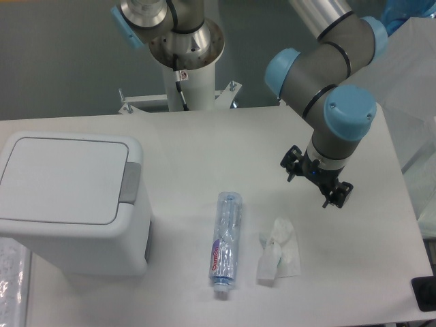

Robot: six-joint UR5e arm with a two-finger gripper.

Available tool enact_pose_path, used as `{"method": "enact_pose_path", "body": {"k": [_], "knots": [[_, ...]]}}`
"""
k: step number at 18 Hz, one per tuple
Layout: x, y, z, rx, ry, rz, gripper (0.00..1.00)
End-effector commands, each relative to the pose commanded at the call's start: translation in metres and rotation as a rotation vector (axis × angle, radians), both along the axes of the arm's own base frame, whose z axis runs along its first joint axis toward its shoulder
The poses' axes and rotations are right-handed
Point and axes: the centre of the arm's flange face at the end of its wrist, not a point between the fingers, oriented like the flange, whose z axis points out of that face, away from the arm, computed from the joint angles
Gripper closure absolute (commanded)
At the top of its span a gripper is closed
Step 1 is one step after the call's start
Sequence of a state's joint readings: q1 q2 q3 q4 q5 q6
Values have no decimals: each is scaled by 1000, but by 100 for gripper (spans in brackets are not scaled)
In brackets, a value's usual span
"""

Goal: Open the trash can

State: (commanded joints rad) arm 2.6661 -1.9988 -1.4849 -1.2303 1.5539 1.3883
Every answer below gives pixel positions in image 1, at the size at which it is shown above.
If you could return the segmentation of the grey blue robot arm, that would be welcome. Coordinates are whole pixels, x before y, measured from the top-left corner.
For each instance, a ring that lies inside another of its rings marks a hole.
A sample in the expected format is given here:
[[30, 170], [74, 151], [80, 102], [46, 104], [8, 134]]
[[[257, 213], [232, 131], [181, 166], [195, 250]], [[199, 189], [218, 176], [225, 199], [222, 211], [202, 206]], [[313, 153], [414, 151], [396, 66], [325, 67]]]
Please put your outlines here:
[[[282, 50], [264, 81], [313, 135], [305, 151], [293, 146], [281, 166], [288, 178], [307, 178], [326, 204], [340, 208], [353, 187], [339, 175], [377, 112], [368, 91], [345, 81], [386, 50], [388, 34], [380, 21], [358, 17], [346, 1], [293, 1], [292, 7], [319, 45], [308, 54]], [[217, 107], [215, 62], [224, 39], [205, 16], [203, 1], [120, 1], [111, 14], [125, 39], [134, 48], [147, 45], [163, 68], [171, 111]]]

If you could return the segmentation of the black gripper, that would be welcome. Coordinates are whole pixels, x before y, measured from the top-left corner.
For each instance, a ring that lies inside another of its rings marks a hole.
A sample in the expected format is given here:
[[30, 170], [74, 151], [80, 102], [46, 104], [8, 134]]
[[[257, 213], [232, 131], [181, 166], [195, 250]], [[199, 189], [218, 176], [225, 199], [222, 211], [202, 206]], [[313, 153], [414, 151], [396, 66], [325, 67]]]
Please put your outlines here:
[[322, 204], [323, 208], [330, 204], [342, 208], [354, 189], [351, 183], [339, 181], [343, 167], [334, 170], [324, 169], [320, 160], [309, 159], [307, 153], [303, 155], [296, 145], [283, 156], [280, 166], [287, 172], [287, 182], [290, 183], [295, 176], [303, 176], [316, 185], [326, 198]]

